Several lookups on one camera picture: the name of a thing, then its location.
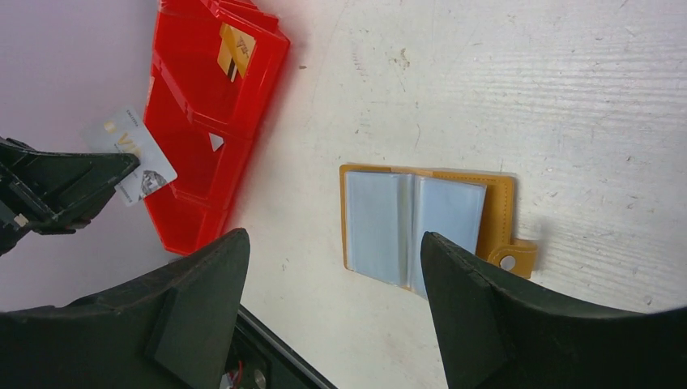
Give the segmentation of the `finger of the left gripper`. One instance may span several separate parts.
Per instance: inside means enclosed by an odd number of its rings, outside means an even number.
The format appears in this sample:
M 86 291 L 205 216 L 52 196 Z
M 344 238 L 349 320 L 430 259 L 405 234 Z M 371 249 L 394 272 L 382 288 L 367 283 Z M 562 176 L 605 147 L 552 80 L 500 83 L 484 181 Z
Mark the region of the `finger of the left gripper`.
M 1 139 L 1 254 L 28 233 L 73 234 L 140 165 L 130 153 L 43 152 Z

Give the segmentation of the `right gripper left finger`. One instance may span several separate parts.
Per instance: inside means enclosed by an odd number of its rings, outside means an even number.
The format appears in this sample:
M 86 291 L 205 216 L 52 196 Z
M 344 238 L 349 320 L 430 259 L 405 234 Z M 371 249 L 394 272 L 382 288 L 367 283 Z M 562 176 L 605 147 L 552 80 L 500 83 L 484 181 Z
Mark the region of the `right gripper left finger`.
M 219 387 L 249 257 L 234 229 L 67 306 L 2 313 L 2 387 Z

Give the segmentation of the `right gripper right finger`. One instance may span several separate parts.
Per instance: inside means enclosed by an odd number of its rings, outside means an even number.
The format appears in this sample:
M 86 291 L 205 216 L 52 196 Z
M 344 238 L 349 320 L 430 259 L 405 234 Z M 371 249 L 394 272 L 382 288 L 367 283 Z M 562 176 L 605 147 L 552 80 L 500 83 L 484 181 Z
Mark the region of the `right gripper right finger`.
M 686 310 L 641 314 L 544 288 L 438 233 L 425 288 L 451 388 L 683 388 Z

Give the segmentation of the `yellow leather card holder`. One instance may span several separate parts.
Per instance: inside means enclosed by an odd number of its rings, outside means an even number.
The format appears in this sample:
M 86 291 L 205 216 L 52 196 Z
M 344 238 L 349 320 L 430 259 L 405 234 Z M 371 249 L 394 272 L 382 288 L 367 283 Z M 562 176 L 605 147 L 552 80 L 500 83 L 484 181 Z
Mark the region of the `yellow leather card holder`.
M 426 297 L 420 246 L 427 232 L 525 279 L 535 268 L 537 245 L 513 235 L 512 175 L 345 164 L 339 181 L 349 271 Z

